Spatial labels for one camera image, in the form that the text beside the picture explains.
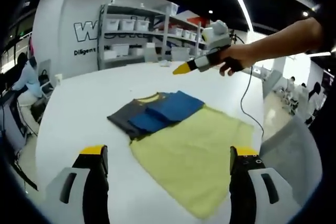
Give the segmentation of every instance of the stack of folded clothes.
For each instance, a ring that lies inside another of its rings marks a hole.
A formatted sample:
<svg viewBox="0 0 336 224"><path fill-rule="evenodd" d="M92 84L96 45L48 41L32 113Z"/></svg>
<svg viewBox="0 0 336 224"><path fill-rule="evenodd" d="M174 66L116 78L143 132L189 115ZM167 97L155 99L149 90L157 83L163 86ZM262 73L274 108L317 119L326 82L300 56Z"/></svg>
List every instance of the stack of folded clothes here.
<svg viewBox="0 0 336 224"><path fill-rule="evenodd" d="M181 91L133 100L108 119L132 140L142 167L194 216L226 198L230 147L250 147L253 127Z"/></svg>

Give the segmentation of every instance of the floor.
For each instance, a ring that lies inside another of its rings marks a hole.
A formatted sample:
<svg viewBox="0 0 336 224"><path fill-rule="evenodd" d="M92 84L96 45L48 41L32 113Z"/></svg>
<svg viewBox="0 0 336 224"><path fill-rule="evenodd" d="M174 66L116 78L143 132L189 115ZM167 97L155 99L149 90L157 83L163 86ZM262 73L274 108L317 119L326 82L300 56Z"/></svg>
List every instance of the floor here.
<svg viewBox="0 0 336 224"><path fill-rule="evenodd" d="M279 131L290 119L291 116L282 109L280 99L274 94L269 94L264 101L264 137L263 141L266 141ZM26 146L22 149L19 158L19 164L23 172L37 184L36 164L35 164L35 149L36 149L37 137L29 137ZM27 197L32 200L35 205L40 205L44 196L41 192L35 191L28 184L24 183L15 172L18 183L26 192Z"/></svg>

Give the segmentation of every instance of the blue shirt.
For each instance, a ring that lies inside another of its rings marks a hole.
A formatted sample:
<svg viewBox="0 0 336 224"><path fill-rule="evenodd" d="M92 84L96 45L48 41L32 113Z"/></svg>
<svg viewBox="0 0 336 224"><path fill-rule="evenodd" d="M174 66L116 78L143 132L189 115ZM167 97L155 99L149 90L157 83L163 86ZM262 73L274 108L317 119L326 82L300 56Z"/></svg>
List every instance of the blue shirt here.
<svg viewBox="0 0 336 224"><path fill-rule="evenodd" d="M12 86L13 90L20 90L24 86L27 86L28 90L37 98L42 97L42 91L40 82L38 81L37 73L30 65L29 61L25 64L20 79Z"/></svg>

